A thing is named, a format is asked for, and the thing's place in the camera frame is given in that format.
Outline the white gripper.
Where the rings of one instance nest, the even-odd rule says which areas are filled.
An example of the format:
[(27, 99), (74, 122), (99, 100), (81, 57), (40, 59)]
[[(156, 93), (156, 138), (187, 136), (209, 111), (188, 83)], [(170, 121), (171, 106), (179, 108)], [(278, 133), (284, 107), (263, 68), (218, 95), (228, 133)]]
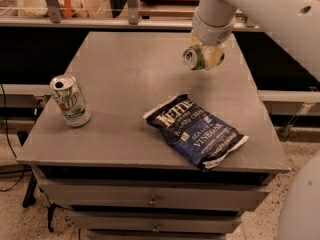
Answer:
[(195, 10), (190, 32), (190, 46), (204, 46), (201, 53), (204, 59), (204, 69), (209, 71), (222, 63), (224, 59), (226, 41), (232, 33), (235, 24), (235, 17), (232, 17), (223, 26), (211, 26), (201, 19), (198, 10)]

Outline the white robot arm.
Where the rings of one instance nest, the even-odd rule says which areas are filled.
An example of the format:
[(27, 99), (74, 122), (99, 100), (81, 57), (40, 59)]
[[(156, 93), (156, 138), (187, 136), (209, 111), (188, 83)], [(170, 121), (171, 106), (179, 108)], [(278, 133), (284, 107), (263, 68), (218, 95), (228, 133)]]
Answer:
[[(225, 41), (236, 10), (320, 80), (320, 0), (200, 0), (194, 34), (205, 45)], [(276, 240), (320, 240), (320, 152), (297, 173), (282, 205)]]

